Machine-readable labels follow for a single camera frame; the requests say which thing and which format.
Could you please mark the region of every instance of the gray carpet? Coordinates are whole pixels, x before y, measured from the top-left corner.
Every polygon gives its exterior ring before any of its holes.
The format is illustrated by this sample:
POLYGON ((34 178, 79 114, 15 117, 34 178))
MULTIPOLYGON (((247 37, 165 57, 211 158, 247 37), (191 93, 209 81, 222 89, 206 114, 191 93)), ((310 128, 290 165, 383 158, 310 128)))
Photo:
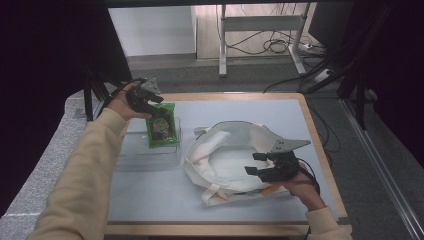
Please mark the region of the gray carpet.
MULTIPOLYGON (((228 66, 228 77, 219 78, 217 66, 178 67, 134 70, 134 77, 156 78, 163 93, 174 92, 262 92, 277 81, 297 76, 293 64, 238 64, 228 66)), ((294 92, 299 82, 292 81, 272 89, 294 92)), ((324 146, 340 194, 353 226, 354 239, 411 239, 403 221, 372 167, 363 146, 353 131, 335 97, 337 84, 307 96, 311 107, 331 126, 324 146)), ((22 188, 7 214, 0 221, 0 239, 24 239, 31 231, 45 198, 63 168, 66 157, 85 126, 85 119, 75 115, 83 109, 82 93, 71 96, 65 115, 43 157, 22 188)), ((313 114, 317 130, 323 138, 327 128, 313 114)), ((368 133, 380 151, 387 167, 418 217, 424 219, 424 171, 374 113, 372 105, 365 112, 368 133)), ((144 239, 142 237, 106 236, 105 239, 144 239)))

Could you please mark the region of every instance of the power strip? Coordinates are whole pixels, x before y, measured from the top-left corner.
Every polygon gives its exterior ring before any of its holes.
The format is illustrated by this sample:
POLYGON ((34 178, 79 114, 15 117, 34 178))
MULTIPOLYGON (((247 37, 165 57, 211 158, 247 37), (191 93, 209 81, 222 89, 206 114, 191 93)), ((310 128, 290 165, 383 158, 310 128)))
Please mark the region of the power strip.
POLYGON ((309 50, 309 49, 311 49, 311 48, 313 48, 314 46, 312 46, 312 44, 310 44, 310 43, 308 43, 308 44, 305 44, 305 45, 303 45, 305 48, 306 48, 306 50, 309 50))
POLYGON ((326 79, 328 76, 330 76, 333 73, 334 73, 333 70, 324 69, 320 74, 318 74, 318 76, 315 77, 314 81, 321 82, 322 80, 326 79))

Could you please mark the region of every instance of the black cable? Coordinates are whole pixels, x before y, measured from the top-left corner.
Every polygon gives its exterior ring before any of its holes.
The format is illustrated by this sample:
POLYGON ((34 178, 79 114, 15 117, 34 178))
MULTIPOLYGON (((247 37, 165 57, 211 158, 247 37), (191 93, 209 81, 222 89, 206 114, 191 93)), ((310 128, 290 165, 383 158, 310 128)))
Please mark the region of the black cable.
POLYGON ((309 83, 312 78, 309 77, 313 77, 315 76, 319 71, 321 71, 322 69, 325 69, 328 65, 330 65, 331 63, 331 59, 330 58, 324 58, 324 60, 322 60, 320 63, 318 63, 317 65, 315 65, 309 72, 308 75, 304 76, 304 78, 302 79, 302 81, 299 84, 299 87, 297 88, 296 92, 298 93, 303 93, 303 86, 307 83, 309 83))
POLYGON ((307 56, 307 57, 325 58, 327 56, 326 51, 324 51, 323 53, 313 53, 313 52, 306 52, 298 48, 297 52, 299 53, 300 56, 307 56))
POLYGON ((327 156, 327 160, 328 160, 328 165, 330 165, 330 168, 333 167, 333 157, 331 156, 330 153, 328 153, 327 150, 324 149, 324 153, 327 156))
MULTIPOLYGON (((220 33, 220 31, 219 31, 219 19, 218 19, 218 5, 216 5, 215 6, 215 15, 216 15, 216 28, 217 28, 217 33, 218 33, 218 36, 219 36, 219 39, 221 39, 221 33, 220 33)), ((271 35, 271 37, 270 37, 270 39, 269 40, 267 40, 267 41, 265 41, 264 43, 263 43, 263 48, 264 48, 264 50, 263 51, 260 51, 260 52, 256 52, 256 53, 252 53, 252 52, 247 52, 247 51, 245 51, 245 50, 242 50, 242 49, 240 49, 240 48, 237 48, 237 47, 235 47, 235 46, 237 46, 237 45, 239 45, 239 44, 241 44, 241 43, 243 43, 243 42, 245 42, 245 41, 247 41, 247 40, 249 40, 249 39, 251 39, 252 37, 254 37, 254 36, 256 36, 256 35, 259 35, 259 34, 261 34, 261 33, 266 33, 266 32, 270 32, 270 31, 259 31, 259 32, 256 32, 256 33, 254 33, 254 34, 252 34, 251 36, 249 36, 249 37, 247 37, 247 38, 245 38, 245 39, 243 39, 243 40, 241 40, 241 41, 239 41, 239 42, 237 42, 237 43, 234 43, 234 44, 228 44, 227 42, 225 42, 225 45, 226 45, 226 47, 228 47, 228 48, 232 48, 232 49, 235 49, 235 50, 238 50, 238 51, 240 51, 240 52, 243 52, 243 53, 245 53, 245 54, 248 54, 248 55, 259 55, 259 54, 262 54, 262 53, 265 53, 265 52, 267 52, 267 51, 269 51, 269 52, 273 52, 273 53, 276 53, 276 54, 281 54, 281 53, 283 53, 283 52, 285 52, 287 49, 288 49, 288 45, 289 45, 289 42, 287 42, 287 40, 285 40, 285 39, 273 39, 273 36, 274 36, 274 34, 276 33, 276 32, 278 32, 278 33, 280 33, 281 35, 285 35, 285 36, 287 36, 287 37, 289 37, 289 41, 291 40, 291 39, 294 39, 293 37, 291 37, 291 36, 289 36, 289 35, 287 35, 287 34, 285 34, 285 33, 283 33, 283 32, 280 32, 280 31, 273 31, 273 33, 272 33, 272 35, 271 35), (283 50, 275 50, 275 49, 273 49, 273 46, 275 46, 275 45, 283 45, 284 46, 284 49, 283 50)))
POLYGON ((321 68, 323 68, 323 67, 325 67, 326 65, 328 65, 328 64, 329 64, 329 62, 327 63, 327 62, 325 62, 325 61, 326 61, 326 59, 324 59, 322 62, 320 62, 319 64, 317 64, 317 66, 315 66, 315 68, 313 68, 311 71, 309 71, 307 74, 305 74, 305 75, 303 75, 303 76, 299 76, 299 77, 296 77, 296 78, 284 79, 284 80, 281 80, 281 81, 278 81, 278 82, 276 82, 276 83, 273 83, 273 84, 269 85, 268 87, 266 87, 266 88, 264 89, 264 91, 263 91, 262 93, 266 93, 266 92, 268 91, 268 89, 270 89, 270 88, 272 88, 272 87, 274 87, 274 86, 277 86, 277 85, 279 85, 279 84, 286 83, 286 82, 289 82, 289 81, 294 81, 294 80, 304 79, 304 78, 307 78, 307 77, 310 77, 310 76, 312 76, 312 75, 316 74, 316 73, 319 71, 319 69, 321 69, 321 68))
POLYGON ((316 48, 326 48, 324 46, 318 46, 318 45, 311 45, 312 47, 316 47, 316 48))
POLYGON ((272 9, 272 11, 271 11, 271 13, 270 13, 269 15, 272 15, 272 13, 273 13, 274 11, 276 12, 276 15, 278 15, 278 14, 279 14, 278 12, 280 12, 280 11, 279 11, 280 6, 281 6, 281 3, 277 3, 277 4, 275 4, 274 9, 272 9))
POLYGON ((243 9, 243 4, 240 4, 240 8, 241 8, 241 10, 244 12, 244 15, 246 15, 247 16, 247 13, 244 11, 244 9, 243 9))
POLYGON ((286 4, 285 3, 283 3, 283 7, 281 8, 281 11, 280 11, 280 15, 283 15, 283 11, 284 11, 284 7, 286 6, 286 4))
MULTIPOLYGON (((292 37, 291 35, 288 35, 288 34, 286 34, 286 33, 284 33, 284 32, 281 32, 281 31, 276 31, 276 32, 278 32, 278 33, 280 33, 281 35, 284 35, 284 36, 286 36, 289 40, 294 40, 294 37, 292 37)), ((301 36, 301 38, 308 38, 310 41, 312 41, 311 39, 310 39, 310 37, 309 36, 307 36, 307 35, 302 35, 301 36)), ((317 48, 324 48, 324 49, 326 49, 326 47, 324 47, 324 46, 315 46, 315 45, 313 45, 314 47, 317 47, 317 48)), ((298 50, 299 51, 302 51, 302 52, 304 52, 304 53, 307 53, 307 54, 314 54, 314 53, 309 53, 309 52, 305 52, 305 51, 303 51, 303 50, 301 50, 301 49, 299 49, 298 48, 298 50)))
POLYGON ((312 167, 311 167, 311 165, 307 162, 307 161, 305 161, 305 160, 303 160, 303 159, 301 159, 301 158, 298 158, 298 160, 299 161, 301 161, 301 162, 303 162, 303 163, 305 163, 308 167, 309 167, 309 169, 311 170, 311 172, 312 172, 312 176, 315 178, 316 176, 315 176, 315 172, 314 172, 314 169, 312 169, 312 167))
POLYGON ((312 110, 312 112, 319 118, 319 120, 322 122, 322 124, 324 125, 324 127, 326 128, 326 133, 327 133, 327 140, 324 142, 324 147, 327 145, 329 138, 330 138, 330 133, 336 138, 337 141, 337 147, 336 149, 326 149, 326 151, 328 152, 339 152, 340 151, 340 147, 341 147, 341 142, 340 142, 340 138, 337 136, 336 132, 334 131, 334 129, 327 123, 327 121, 324 120, 324 118, 318 113, 318 111, 316 110, 315 106, 313 106, 311 103, 307 103, 308 107, 312 110))
MULTIPOLYGON (((348 41, 346 44, 344 44, 342 47, 340 47, 339 49, 335 50, 334 52, 332 52, 331 54, 328 54, 327 57, 334 59, 339 59, 342 58, 343 56, 349 56, 352 51, 355 49, 356 44, 358 44, 358 40, 359 38, 362 37, 362 35, 364 33, 366 33, 367 31, 370 30, 372 24, 374 23, 375 19, 377 17, 377 14, 371 14, 370 17, 368 17, 368 21, 366 21, 366 24, 362 25, 361 28, 358 30, 358 32, 354 35, 354 37, 352 39, 350 39, 350 41, 348 41)), ((332 83, 333 81, 339 79, 340 77, 346 75, 356 64, 356 59, 358 58, 358 56, 355 56, 353 58, 353 60, 346 66, 344 66, 343 68, 341 68, 340 70, 336 71, 335 73, 333 73, 332 75, 328 76, 326 79, 324 79, 323 81, 309 87, 306 91, 303 91, 303 89, 300 87, 299 91, 300 93, 314 93, 315 91, 321 89, 322 87, 332 83)))
MULTIPOLYGON (((292 15, 294 15, 294 10, 296 10, 296 5, 297 5, 297 3, 295 3, 294 4, 294 8, 293 8, 293 12, 292 12, 292 15)), ((291 30, 290 30, 290 38, 289 38, 289 45, 290 45, 290 39, 291 39, 292 37, 291 37, 291 30)))
POLYGON ((302 58, 303 64, 305 64, 306 66, 311 67, 311 68, 315 67, 316 65, 311 65, 308 62, 306 62, 306 59, 308 59, 308 58, 316 58, 316 57, 313 57, 313 56, 305 56, 305 57, 303 57, 302 58))
POLYGON ((319 140, 321 142, 324 142, 324 137, 319 132, 317 134, 318 134, 319 140))

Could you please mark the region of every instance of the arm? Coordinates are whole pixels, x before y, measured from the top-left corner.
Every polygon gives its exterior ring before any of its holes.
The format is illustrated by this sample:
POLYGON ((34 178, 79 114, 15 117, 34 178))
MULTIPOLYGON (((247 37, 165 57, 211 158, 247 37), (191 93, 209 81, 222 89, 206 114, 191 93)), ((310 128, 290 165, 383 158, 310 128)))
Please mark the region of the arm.
POLYGON ((113 169, 126 121, 132 117, 150 115, 130 110, 120 92, 96 121, 87 124, 28 239, 104 238, 113 169))
POLYGON ((331 209, 327 207, 321 196, 312 186, 309 179, 302 173, 290 181, 279 183, 289 190, 293 195, 308 208, 306 218, 311 228, 308 240, 350 240, 351 230, 339 226, 334 219, 331 209))

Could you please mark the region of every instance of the wrist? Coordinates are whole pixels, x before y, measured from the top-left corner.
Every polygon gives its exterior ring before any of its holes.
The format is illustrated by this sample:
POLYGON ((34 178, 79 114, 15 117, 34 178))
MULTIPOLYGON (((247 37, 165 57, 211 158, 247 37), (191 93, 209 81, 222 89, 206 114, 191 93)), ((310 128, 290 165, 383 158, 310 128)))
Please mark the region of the wrist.
POLYGON ((131 119, 131 115, 127 110, 127 106, 120 99, 113 99, 106 108, 109 108, 110 110, 116 112, 125 121, 131 119))
POLYGON ((324 200, 314 188, 312 190, 300 191, 296 196, 308 208, 308 211, 315 211, 327 207, 324 200))

